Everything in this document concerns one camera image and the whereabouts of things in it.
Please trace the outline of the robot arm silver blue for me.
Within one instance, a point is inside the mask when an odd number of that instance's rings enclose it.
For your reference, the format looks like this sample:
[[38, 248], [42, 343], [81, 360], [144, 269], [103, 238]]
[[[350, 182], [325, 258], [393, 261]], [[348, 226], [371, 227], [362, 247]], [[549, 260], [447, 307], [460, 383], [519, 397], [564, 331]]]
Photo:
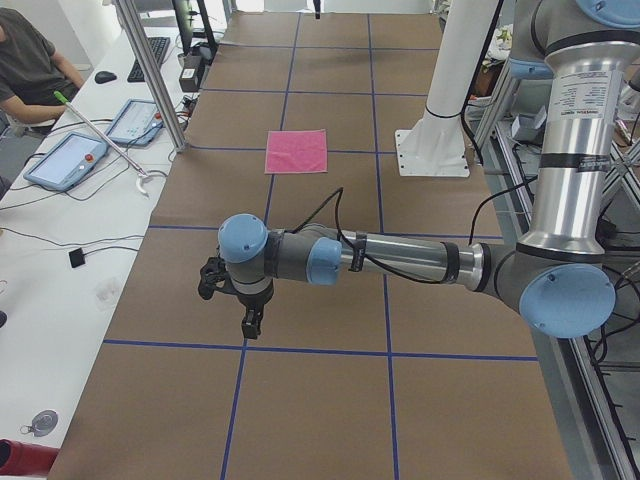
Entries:
[[616, 291], [595, 237], [610, 168], [615, 112], [626, 68], [639, 55], [635, 1], [520, 1], [511, 61], [553, 76], [528, 231], [512, 246], [460, 247], [326, 228], [311, 220], [270, 230], [239, 214], [219, 228], [218, 253], [201, 269], [199, 294], [235, 296], [242, 331], [260, 335], [275, 279], [332, 285], [342, 266], [423, 284], [461, 284], [501, 300], [537, 330], [586, 335], [614, 310]]

